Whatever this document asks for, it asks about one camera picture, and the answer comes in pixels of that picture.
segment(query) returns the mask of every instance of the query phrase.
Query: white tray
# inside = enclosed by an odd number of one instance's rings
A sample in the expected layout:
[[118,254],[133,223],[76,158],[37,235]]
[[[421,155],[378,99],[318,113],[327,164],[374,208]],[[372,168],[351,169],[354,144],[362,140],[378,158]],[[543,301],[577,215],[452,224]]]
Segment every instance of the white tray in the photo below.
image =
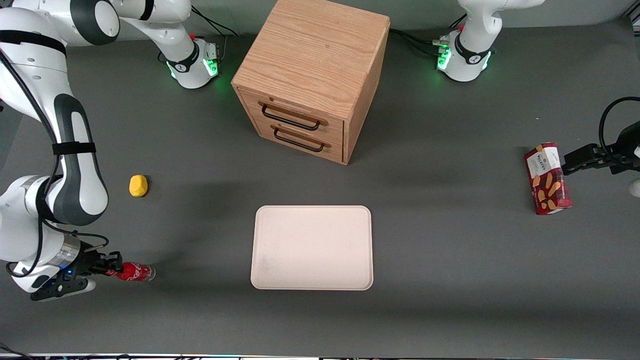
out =
[[364,206],[261,207],[251,283],[262,290],[369,289],[371,212]]

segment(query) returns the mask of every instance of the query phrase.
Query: black strap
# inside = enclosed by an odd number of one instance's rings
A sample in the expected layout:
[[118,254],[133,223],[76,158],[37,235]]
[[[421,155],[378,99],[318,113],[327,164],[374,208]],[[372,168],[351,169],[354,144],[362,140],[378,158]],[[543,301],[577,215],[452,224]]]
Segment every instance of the black strap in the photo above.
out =
[[95,152],[95,143],[92,142],[62,142],[51,145],[54,155],[83,154]]
[[44,190],[47,187],[47,183],[49,181],[51,183],[55,183],[60,179],[62,179],[62,175],[56,175],[52,179],[46,180],[45,182],[40,184],[40,187],[38,188],[38,192],[36,192],[36,209],[38,210],[38,214],[41,217],[49,221],[56,222],[58,224],[62,224],[62,223],[58,221],[58,219],[56,219],[55,216],[53,216],[51,209],[49,209],[49,205],[47,205],[47,199],[45,198]]
[[151,12],[154,10],[154,0],[145,1],[145,11],[140,15],[140,20],[147,21],[151,17]]
[[23,42],[28,42],[29,44],[50,47],[51,49],[58,50],[65,56],[67,55],[67,50],[65,49],[64,44],[62,44],[61,42],[57,41],[54,38],[46,37],[41,34],[30,33],[28,31],[0,30],[0,42],[6,42],[16,45],[19,45]]
[[200,58],[200,47],[195,42],[192,42],[192,43],[193,43],[193,51],[191,52],[191,55],[189,55],[188,58],[182,61],[171,61],[171,60],[166,61],[177,72],[188,72],[191,66],[195,64],[196,61],[198,61],[198,59]]
[[491,51],[491,48],[489,48],[481,53],[474,53],[473,51],[466,49],[464,46],[462,46],[462,42],[460,41],[460,34],[456,36],[456,42],[455,42],[456,51],[458,52],[458,54],[464,57],[464,59],[467,61],[467,64],[475,65],[479,63],[482,59],[484,59],[484,57],[489,53],[489,51]]

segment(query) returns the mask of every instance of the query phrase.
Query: yellow sponge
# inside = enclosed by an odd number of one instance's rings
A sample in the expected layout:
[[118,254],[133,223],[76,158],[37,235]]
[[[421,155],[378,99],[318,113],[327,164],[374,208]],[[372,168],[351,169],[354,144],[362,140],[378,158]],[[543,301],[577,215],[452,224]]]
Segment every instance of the yellow sponge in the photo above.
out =
[[143,197],[149,190],[147,178],[144,175],[133,175],[129,181],[129,192],[131,196]]

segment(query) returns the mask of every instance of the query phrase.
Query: drawer handle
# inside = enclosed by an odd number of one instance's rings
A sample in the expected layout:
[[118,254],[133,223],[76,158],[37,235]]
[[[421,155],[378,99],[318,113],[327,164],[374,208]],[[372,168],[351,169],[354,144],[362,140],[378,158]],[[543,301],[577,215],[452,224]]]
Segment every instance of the drawer handle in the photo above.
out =
[[284,142],[288,142],[291,145],[299,146],[299,147],[301,147],[303,149],[306,149],[306,150],[309,150],[309,151],[313,151],[313,152],[321,152],[324,149],[324,144],[323,143],[320,144],[320,147],[311,147],[311,146],[305,145],[303,143],[299,143],[299,142],[295,142],[295,141],[287,139],[287,138],[283,138],[282,136],[278,135],[278,131],[279,130],[280,129],[277,128],[277,127],[273,130],[273,136],[275,136],[275,138],[278,139],[278,140],[282,140]]
[[272,114],[267,112],[267,104],[262,105],[262,114],[264,116],[268,117],[269,119],[273,119],[273,120],[277,120],[277,121],[283,122],[285,124],[293,125],[293,126],[299,127],[300,129],[304,129],[304,130],[315,131],[315,130],[318,130],[318,127],[320,126],[320,121],[316,121],[316,124],[314,126],[308,126],[308,125],[304,125],[304,124],[299,124],[299,123],[297,123],[295,121],[287,120],[287,119],[285,119],[283,117],[272,115]]

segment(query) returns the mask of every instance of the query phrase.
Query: gray table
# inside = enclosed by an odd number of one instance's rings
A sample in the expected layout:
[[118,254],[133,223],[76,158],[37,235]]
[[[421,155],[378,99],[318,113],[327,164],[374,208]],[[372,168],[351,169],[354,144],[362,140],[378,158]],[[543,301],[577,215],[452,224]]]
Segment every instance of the gray table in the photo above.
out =
[[[506,29],[467,84],[392,36],[348,167],[255,134],[229,85],[251,41],[230,39],[222,76],[195,91],[150,42],[71,49],[111,196],[86,230],[158,276],[34,303],[2,275],[0,340],[32,352],[640,357],[640,200],[626,190],[637,174],[572,175],[574,208],[537,217],[523,161],[541,142],[595,142],[607,104],[638,94],[627,21]],[[615,110],[610,134],[634,114]],[[51,163],[44,130],[23,120],[0,187]],[[144,199],[127,191],[138,173],[152,180]],[[265,204],[368,206],[373,287],[254,289]]]

